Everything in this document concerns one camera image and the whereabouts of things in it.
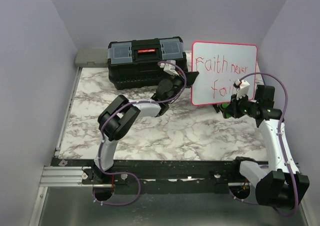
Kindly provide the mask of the green whiteboard eraser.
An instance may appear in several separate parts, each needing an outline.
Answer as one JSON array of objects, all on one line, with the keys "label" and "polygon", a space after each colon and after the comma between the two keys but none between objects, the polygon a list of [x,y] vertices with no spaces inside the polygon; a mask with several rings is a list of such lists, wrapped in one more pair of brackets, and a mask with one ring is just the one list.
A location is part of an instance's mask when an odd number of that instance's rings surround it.
[{"label": "green whiteboard eraser", "polygon": [[231,115],[228,113],[228,110],[227,110],[228,106],[229,106],[228,102],[224,102],[219,105],[219,110],[222,112],[222,116],[224,119],[228,119],[231,117]]}]

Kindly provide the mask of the pink framed whiteboard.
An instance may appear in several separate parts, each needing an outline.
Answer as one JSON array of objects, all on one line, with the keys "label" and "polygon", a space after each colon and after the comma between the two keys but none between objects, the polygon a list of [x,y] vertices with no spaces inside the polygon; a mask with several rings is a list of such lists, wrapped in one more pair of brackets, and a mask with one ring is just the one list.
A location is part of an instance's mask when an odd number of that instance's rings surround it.
[{"label": "pink framed whiteboard", "polygon": [[254,44],[195,41],[191,70],[199,72],[191,87],[194,106],[230,101],[237,93],[234,82],[258,71],[258,47]]}]

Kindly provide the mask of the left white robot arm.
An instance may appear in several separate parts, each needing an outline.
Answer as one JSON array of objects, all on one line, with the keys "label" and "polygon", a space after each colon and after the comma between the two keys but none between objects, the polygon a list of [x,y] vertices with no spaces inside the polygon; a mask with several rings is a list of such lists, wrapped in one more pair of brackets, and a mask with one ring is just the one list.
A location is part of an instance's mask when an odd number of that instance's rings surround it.
[{"label": "left white robot arm", "polygon": [[94,163],[93,177],[101,184],[111,177],[118,142],[129,132],[138,118],[157,118],[164,115],[186,88],[190,88],[199,72],[185,72],[161,80],[150,99],[130,101],[124,95],[117,96],[98,117],[102,140]]}]

